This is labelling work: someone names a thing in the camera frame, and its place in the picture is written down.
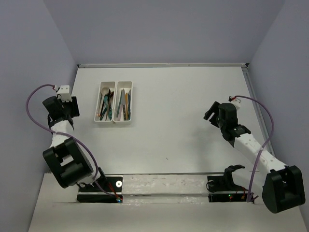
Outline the steel knife pink handle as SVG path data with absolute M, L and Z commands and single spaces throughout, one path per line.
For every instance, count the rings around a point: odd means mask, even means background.
M 119 100 L 119 104 L 118 104 L 118 108 L 117 108 L 117 120 L 120 121 L 121 119 L 121 111 L 122 111 L 122 103 L 121 103 L 121 100 L 122 100 L 122 95 L 120 94 L 120 100 Z

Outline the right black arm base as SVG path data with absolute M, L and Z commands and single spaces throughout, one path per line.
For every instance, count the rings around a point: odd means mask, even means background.
M 210 203 L 246 202 L 248 191 L 241 186 L 229 186 L 222 175 L 207 177 L 206 189 Z

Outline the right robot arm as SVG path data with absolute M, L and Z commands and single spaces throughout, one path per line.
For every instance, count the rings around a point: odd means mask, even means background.
M 238 123 L 239 104 L 237 98 L 230 98 L 228 103 L 216 101 L 204 119 L 217 127 L 222 137 L 253 164 L 253 170 L 246 176 L 243 165 L 230 165 L 223 175 L 208 177 L 207 190 L 210 193 L 244 190 L 246 201 L 253 202 L 260 197 L 274 214 L 303 205 L 306 196 L 301 170 L 275 158 L 247 127 Z

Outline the silver spoon green handle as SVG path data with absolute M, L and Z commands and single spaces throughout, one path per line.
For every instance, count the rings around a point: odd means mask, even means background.
M 109 105 L 108 105 L 108 114 L 107 114 L 107 117 L 108 117 L 108 120 L 111 121 L 112 119 L 112 104 L 113 104 L 113 97 L 110 97 L 109 99 Z

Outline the orange plastic knife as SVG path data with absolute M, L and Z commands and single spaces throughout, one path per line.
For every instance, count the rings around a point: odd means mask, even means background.
M 128 93 L 125 93 L 125 120 L 128 120 Z

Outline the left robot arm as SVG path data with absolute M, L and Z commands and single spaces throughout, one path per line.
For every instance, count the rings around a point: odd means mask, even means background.
M 74 129 L 73 118 L 80 116 L 77 98 L 71 99 L 72 101 L 63 102 L 53 96 L 42 102 L 48 111 L 49 129 L 55 131 L 51 147 L 42 155 L 50 171 L 63 188 L 77 184 L 93 172 L 77 139 L 61 134 L 66 129 Z

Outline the blue plastic knife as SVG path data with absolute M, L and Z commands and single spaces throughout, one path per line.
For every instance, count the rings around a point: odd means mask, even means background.
M 131 119 L 131 101 L 128 101 L 128 121 Z

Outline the teal plastic spoon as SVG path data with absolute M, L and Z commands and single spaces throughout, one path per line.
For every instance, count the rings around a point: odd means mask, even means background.
M 108 101 L 108 96 L 106 95 L 106 96 L 104 96 L 104 99 L 103 99 L 102 112 L 101 112 L 101 115 L 100 115 L 100 118 L 99 118 L 100 121 L 103 119 L 105 113 L 106 113 L 107 110 L 108 110 L 108 103 L 109 103 L 109 101 Z

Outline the beige plastic spoon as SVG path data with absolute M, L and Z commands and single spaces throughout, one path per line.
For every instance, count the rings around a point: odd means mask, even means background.
M 99 97 L 99 102 L 98 102 L 98 108 L 97 108 L 97 116 L 101 115 L 101 111 L 103 108 L 103 103 L 104 103 L 104 97 L 109 95 L 110 89 L 108 87 L 103 87 L 100 89 L 100 97 Z

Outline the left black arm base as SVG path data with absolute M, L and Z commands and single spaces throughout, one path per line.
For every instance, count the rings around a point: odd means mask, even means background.
M 78 185 L 76 200 L 79 203 L 122 203 L 123 176 L 108 175 L 107 182 L 97 180 L 96 183 Z

